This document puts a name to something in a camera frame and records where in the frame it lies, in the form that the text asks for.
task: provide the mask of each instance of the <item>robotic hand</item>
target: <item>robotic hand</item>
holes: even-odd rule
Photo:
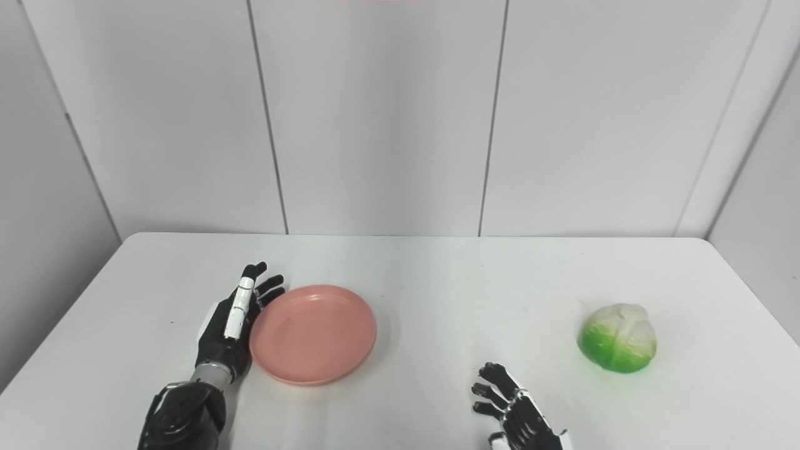
[[[245,267],[239,285],[217,303],[198,341],[189,381],[167,384],[153,398],[138,450],[214,450],[225,427],[222,392],[250,364],[250,329],[266,305],[283,294],[283,275],[255,287],[266,263]]]
[[[503,429],[489,436],[492,450],[572,450],[566,430],[553,434],[528,391],[514,381],[505,367],[486,363],[478,376],[500,391],[497,393],[491,386],[480,383],[472,387],[476,396],[491,400],[491,403],[475,402],[472,409],[494,417]]]

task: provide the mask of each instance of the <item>white wall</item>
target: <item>white wall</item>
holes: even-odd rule
[[[118,245],[20,6],[0,0],[0,390]]]
[[[253,6],[289,231],[476,235],[503,2]]]
[[[800,343],[800,61],[711,233],[712,244]]]
[[[122,238],[283,233],[244,0],[25,0]]]
[[[512,0],[483,234],[675,233],[768,4]]]
[[[23,2],[123,238],[704,236],[800,38],[800,0],[252,0],[270,135],[247,0]]]

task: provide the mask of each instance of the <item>toy cabbage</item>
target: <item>toy cabbage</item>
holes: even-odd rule
[[[618,303],[589,316],[578,338],[587,358],[614,372],[636,372],[655,356],[655,330],[645,308]]]

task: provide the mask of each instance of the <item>robot finger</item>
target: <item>robot finger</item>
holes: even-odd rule
[[[259,284],[253,293],[256,297],[260,298],[265,295],[267,292],[270,291],[273,287],[278,287],[283,284],[283,275],[277,274],[275,276],[271,276],[270,278],[264,280],[263,283]]]
[[[502,398],[491,386],[486,384],[475,383],[472,385],[472,393],[476,396],[481,396],[487,400],[491,400],[495,406],[500,409],[508,408],[508,402]]]
[[[281,287],[276,287],[272,291],[268,291],[266,294],[258,297],[258,306],[261,309],[264,309],[266,305],[270,304],[270,302],[274,299],[277,299],[279,296],[286,293],[286,289]]]
[[[509,401],[514,398],[519,386],[508,376],[506,368],[500,364],[486,363],[478,370],[478,376],[494,384]]]
[[[262,261],[261,263],[258,263],[258,264],[255,265],[255,276],[256,276],[256,278],[261,276],[261,274],[263,274],[264,272],[266,272],[266,262]]]
[[[472,410],[478,414],[492,416],[497,420],[502,419],[502,411],[495,408],[494,405],[489,402],[475,402],[472,404]]]

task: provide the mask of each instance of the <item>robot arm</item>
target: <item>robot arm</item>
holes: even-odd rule
[[[245,267],[233,293],[217,303],[198,341],[189,381],[167,384],[147,412],[139,450],[215,450],[225,427],[222,392],[250,363],[250,329],[266,305],[284,293],[283,276],[255,287],[266,263]]]
[[[534,399],[505,367],[486,363],[478,376],[497,388],[480,383],[472,387],[476,396],[489,400],[475,402],[473,410],[494,417],[503,430],[489,436],[492,450],[573,450],[566,430],[553,433]]]

